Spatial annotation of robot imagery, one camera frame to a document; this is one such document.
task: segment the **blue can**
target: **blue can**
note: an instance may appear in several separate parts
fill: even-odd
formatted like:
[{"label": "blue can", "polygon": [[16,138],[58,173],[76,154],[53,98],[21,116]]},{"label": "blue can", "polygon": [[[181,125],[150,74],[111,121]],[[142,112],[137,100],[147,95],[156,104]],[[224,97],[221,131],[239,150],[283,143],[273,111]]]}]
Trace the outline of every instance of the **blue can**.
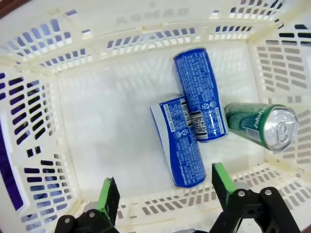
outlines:
[{"label": "blue can", "polygon": [[206,49],[181,52],[174,61],[198,141],[226,136],[228,125]]},{"label": "blue can", "polygon": [[174,184],[191,188],[206,177],[194,128],[183,96],[150,107]]}]

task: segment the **purple object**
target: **purple object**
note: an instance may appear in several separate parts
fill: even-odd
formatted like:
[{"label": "purple object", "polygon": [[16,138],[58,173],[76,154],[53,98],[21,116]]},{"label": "purple object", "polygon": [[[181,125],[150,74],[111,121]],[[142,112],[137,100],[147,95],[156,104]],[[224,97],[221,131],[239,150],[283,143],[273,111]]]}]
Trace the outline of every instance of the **purple object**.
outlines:
[{"label": "purple object", "polygon": [[14,208],[15,210],[18,210],[21,206],[23,206],[23,200],[20,196],[18,187],[16,185],[15,178],[13,176],[11,165],[8,159],[8,155],[5,149],[1,123],[0,123],[0,171],[5,187],[14,205]]}]

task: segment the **pull tab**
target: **pull tab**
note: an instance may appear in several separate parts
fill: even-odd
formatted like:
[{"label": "pull tab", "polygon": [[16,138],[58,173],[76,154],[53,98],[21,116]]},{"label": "pull tab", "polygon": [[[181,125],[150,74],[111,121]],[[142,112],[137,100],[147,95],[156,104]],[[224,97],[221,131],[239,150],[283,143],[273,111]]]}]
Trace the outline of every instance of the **pull tab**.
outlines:
[{"label": "pull tab", "polygon": [[287,126],[286,123],[284,121],[280,122],[277,127],[276,127],[276,135],[277,135],[277,141],[279,143],[285,143],[289,137],[287,134]]}]

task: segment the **white plastic basket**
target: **white plastic basket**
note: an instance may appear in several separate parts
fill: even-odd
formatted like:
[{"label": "white plastic basket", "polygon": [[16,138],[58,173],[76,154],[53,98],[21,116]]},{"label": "white plastic basket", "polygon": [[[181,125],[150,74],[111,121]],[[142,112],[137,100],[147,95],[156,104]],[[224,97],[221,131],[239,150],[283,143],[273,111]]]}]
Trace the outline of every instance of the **white plastic basket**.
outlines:
[{"label": "white plastic basket", "polygon": [[[33,0],[2,18],[0,125],[23,204],[15,210],[0,179],[1,230],[53,232],[114,176],[120,232],[209,231],[221,212],[212,162],[254,191],[275,186],[308,226],[310,22],[309,0]],[[232,133],[200,144],[207,179],[181,189],[149,105],[181,92],[172,57],[197,46],[207,48],[224,105],[285,104],[300,126],[279,154]],[[244,221],[239,232],[251,231],[259,227]]]}]

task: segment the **can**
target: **can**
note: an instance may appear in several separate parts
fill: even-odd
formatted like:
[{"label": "can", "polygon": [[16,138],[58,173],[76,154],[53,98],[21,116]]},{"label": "can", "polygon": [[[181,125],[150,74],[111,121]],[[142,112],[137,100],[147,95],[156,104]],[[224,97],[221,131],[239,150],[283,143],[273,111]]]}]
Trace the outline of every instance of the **can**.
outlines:
[{"label": "can", "polygon": [[198,141],[226,136],[228,126],[206,49],[183,51],[174,57],[174,62]]},{"label": "can", "polygon": [[281,152],[297,137],[295,112],[281,104],[230,103],[225,107],[229,129],[273,152]]},{"label": "can", "polygon": [[183,96],[150,107],[173,182],[191,188],[206,177],[194,128]]}]

